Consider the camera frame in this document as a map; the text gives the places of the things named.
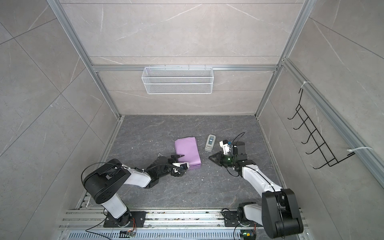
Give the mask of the pink wrapping paper sheet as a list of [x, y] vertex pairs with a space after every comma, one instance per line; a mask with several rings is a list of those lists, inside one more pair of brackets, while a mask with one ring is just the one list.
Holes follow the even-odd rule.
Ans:
[[179, 163], [189, 163], [189, 170], [201, 168], [201, 159], [198, 152], [197, 140], [195, 137], [178, 139], [175, 141], [177, 155], [184, 155], [178, 159]]

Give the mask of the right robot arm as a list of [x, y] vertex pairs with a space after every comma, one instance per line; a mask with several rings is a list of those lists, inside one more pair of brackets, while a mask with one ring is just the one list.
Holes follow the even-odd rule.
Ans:
[[219, 145], [223, 150], [209, 156], [209, 160], [220, 167], [235, 170], [262, 198], [261, 205], [252, 202], [239, 204], [239, 223], [261, 225], [271, 239], [302, 233], [304, 224], [295, 193], [275, 184], [262, 173], [257, 164], [248, 159], [244, 142], [224, 140]]

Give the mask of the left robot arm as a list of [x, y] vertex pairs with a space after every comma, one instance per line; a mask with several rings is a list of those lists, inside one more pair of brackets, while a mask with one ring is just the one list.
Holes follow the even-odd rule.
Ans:
[[179, 162], [179, 158], [182, 157], [182, 155], [172, 155], [170, 158], [159, 156], [146, 169], [131, 168], [118, 159], [112, 159], [100, 163], [101, 166], [86, 177], [81, 175], [81, 182], [94, 201], [118, 220], [129, 214], [128, 207], [117, 194], [123, 185], [150, 189], [157, 185], [162, 177], [168, 175], [181, 177], [190, 168], [188, 162]]

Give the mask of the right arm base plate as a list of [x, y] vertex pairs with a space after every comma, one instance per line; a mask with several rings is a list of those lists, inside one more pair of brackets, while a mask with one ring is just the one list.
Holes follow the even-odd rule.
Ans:
[[231, 211], [229, 209], [222, 209], [221, 215], [224, 219], [225, 227], [258, 227], [259, 225], [255, 222], [240, 219], [237, 211]]

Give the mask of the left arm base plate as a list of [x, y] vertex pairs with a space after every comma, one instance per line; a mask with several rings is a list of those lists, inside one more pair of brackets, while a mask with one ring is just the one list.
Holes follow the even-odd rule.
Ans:
[[112, 214], [107, 213], [106, 220], [104, 222], [104, 228], [143, 228], [147, 212], [137, 211], [123, 214], [120, 218], [115, 219]]

